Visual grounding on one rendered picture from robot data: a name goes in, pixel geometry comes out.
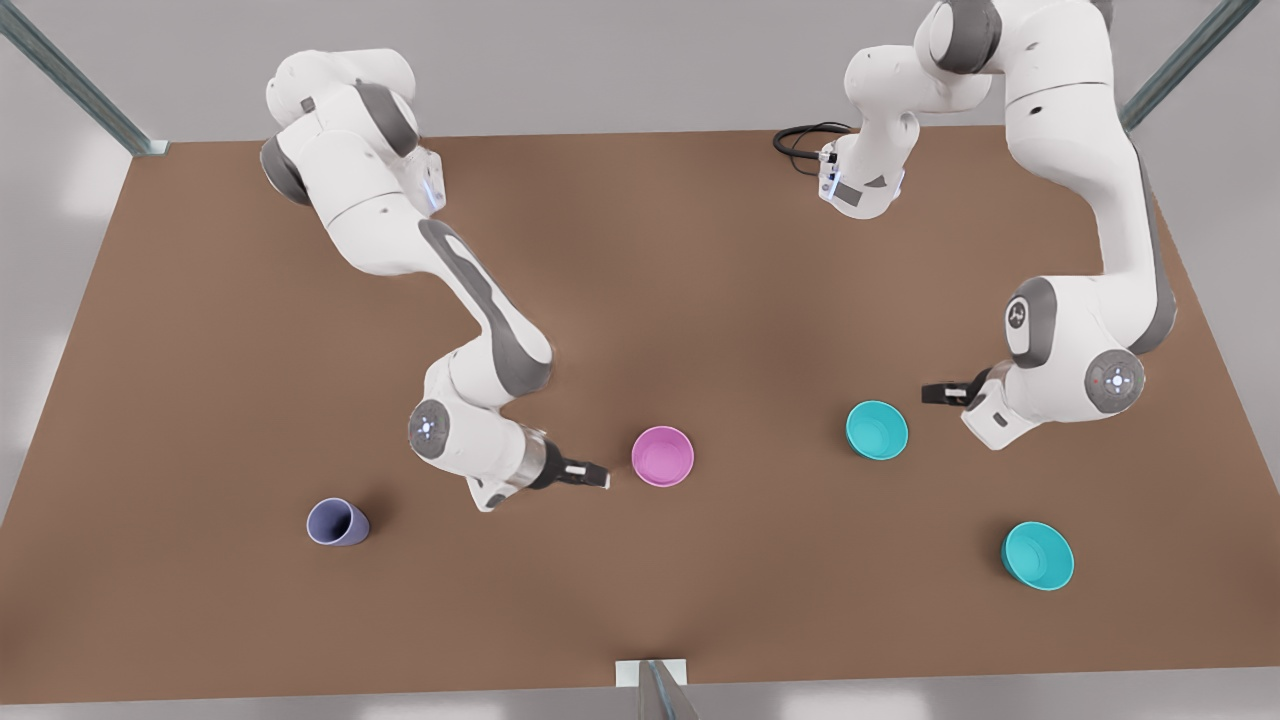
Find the silver frame post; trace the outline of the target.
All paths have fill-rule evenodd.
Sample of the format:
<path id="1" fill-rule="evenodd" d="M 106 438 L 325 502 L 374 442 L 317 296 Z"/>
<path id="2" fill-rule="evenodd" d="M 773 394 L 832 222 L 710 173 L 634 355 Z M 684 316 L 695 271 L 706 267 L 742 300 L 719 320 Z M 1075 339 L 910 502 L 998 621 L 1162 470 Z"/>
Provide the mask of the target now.
<path id="1" fill-rule="evenodd" d="M 634 688 L 637 720 L 700 720 L 685 688 L 685 659 L 640 659 L 614 662 L 614 685 Z"/>
<path id="2" fill-rule="evenodd" d="M 1262 3 L 1219 0 L 1160 68 L 1120 106 L 1126 133 L 1143 120 Z"/>
<path id="3" fill-rule="evenodd" d="M 0 0 L 0 35 L 133 158 L 157 158 L 169 142 L 148 137 L 17 5 Z"/>

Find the pink bowl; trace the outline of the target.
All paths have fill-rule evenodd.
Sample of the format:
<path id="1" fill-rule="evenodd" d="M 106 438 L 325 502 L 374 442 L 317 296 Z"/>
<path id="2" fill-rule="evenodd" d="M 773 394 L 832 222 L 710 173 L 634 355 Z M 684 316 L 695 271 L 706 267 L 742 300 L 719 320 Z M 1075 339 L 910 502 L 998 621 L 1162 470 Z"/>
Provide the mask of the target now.
<path id="1" fill-rule="evenodd" d="M 630 461 L 643 482 L 666 488 L 690 475 L 695 448 L 690 438 L 675 427 L 650 427 L 634 441 Z"/>

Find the turquoise bowl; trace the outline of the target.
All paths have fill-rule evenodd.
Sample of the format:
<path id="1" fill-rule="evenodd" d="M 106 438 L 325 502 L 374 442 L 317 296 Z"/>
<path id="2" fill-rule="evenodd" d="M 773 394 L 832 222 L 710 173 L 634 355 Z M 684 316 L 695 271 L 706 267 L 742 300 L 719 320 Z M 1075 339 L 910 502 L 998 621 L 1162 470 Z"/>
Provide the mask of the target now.
<path id="1" fill-rule="evenodd" d="M 876 461 L 897 457 L 909 442 L 905 416 L 893 405 L 879 400 L 855 405 L 846 418 L 844 433 L 856 454 Z"/>
<path id="2" fill-rule="evenodd" d="M 1000 546 L 1005 570 L 1037 591 L 1062 589 L 1075 571 L 1075 556 L 1068 539 L 1041 521 L 1016 524 Z"/>

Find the purple cup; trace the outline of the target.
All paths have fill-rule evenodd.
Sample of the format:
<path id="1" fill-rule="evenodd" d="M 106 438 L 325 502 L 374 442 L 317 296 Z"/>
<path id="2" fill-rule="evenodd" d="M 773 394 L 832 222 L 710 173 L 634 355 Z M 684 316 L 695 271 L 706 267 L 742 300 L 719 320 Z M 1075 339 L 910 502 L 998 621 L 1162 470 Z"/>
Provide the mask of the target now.
<path id="1" fill-rule="evenodd" d="M 343 498 L 325 498 L 306 518 L 308 538 L 321 546 L 343 547 L 364 542 L 370 534 L 365 514 Z"/>

